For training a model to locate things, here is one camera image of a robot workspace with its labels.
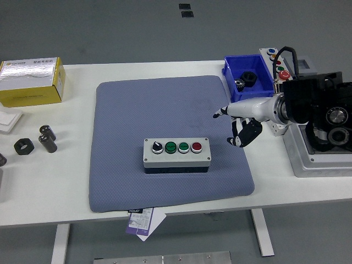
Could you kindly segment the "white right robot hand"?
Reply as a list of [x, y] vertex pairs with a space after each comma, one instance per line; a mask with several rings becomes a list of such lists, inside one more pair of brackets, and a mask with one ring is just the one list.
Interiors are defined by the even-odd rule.
[[227, 142], [233, 146], [245, 147], [253, 142], [262, 132], [262, 122], [281, 123], [276, 104], [278, 96], [256, 97], [231, 103], [220, 108], [214, 115], [231, 117], [233, 136]]

